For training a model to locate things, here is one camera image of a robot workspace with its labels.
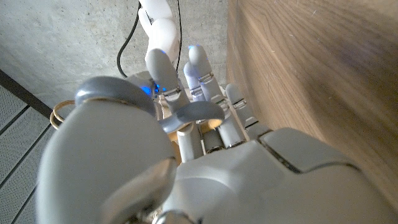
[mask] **white plastic casing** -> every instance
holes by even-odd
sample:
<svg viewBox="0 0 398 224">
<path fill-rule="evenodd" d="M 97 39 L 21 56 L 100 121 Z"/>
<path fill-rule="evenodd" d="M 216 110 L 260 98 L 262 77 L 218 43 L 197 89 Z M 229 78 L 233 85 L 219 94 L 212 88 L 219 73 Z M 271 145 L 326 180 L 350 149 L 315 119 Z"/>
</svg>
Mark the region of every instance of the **white plastic casing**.
<svg viewBox="0 0 398 224">
<path fill-rule="evenodd" d="M 142 9 L 138 16 L 145 33 L 149 37 L 147 54 L 152 49 L 163 50 L 172 63 L 178 58 L 178 32 L 174 23 L 173 14 L 166 0 L 140 1 Z"/>
</svg>

